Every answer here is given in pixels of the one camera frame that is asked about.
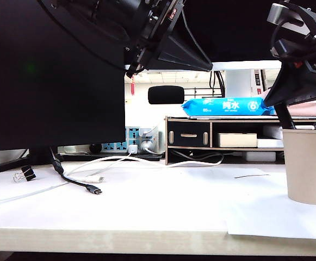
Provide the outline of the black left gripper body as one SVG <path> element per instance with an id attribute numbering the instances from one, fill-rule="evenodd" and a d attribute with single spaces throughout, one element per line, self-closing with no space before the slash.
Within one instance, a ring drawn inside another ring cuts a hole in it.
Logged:
<path id="1" fill-rule="evenodd" d="M 129 68 L 126 76 L 149 70 L 163 52 L 184 4 L 183 1 L 140 1 L 129 27 Z"/>

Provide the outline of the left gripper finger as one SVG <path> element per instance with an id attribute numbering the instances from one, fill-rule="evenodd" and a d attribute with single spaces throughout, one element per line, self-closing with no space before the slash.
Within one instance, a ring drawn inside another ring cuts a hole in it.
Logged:
<path id="1" fill-rule="evenodd" d="M 193 40 L 169 35 L 157 45 L 146 68 L 149 70 L 210 71 L 212 63 Z"/>
<path id="2" fill-rule="evenodd" d="M 175 44 L 173 47 L 174 57 L 181 59 L 184 65 L 212 65 L 188 27 L 183 10 L 172 31 L 172 39 Z"/>

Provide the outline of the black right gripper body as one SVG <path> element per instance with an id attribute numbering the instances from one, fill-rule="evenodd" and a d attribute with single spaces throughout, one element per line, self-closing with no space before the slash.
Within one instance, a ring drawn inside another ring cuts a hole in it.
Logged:
<path id="1" fill-rule="evenodd" d="M 270 23 L 276 28 L 271 37 L 270 51 L 281 63 L 309 62 L 316 68 L 316 13 L 310 10 L 272 10 Z M 285 28 L 303 35 L 303 39 L 277 39 Z"/>

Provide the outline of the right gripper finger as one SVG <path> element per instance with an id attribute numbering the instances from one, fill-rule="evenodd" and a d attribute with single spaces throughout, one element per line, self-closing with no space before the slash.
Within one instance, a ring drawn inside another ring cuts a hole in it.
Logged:
<path id="1" fill-rule="evenodd" d="M 303 62 L 282 63 L 278 76 L 264 100 L 265 105 L 269 107 L 279 103 L 293 105 L 306 102 L 301 82 L 304 69 Z"/>
<path id="2" fill-rule="evenodd" d="M 316 100 L 316 68 L 309 62 L 294 71 L 291 104 Z"/>

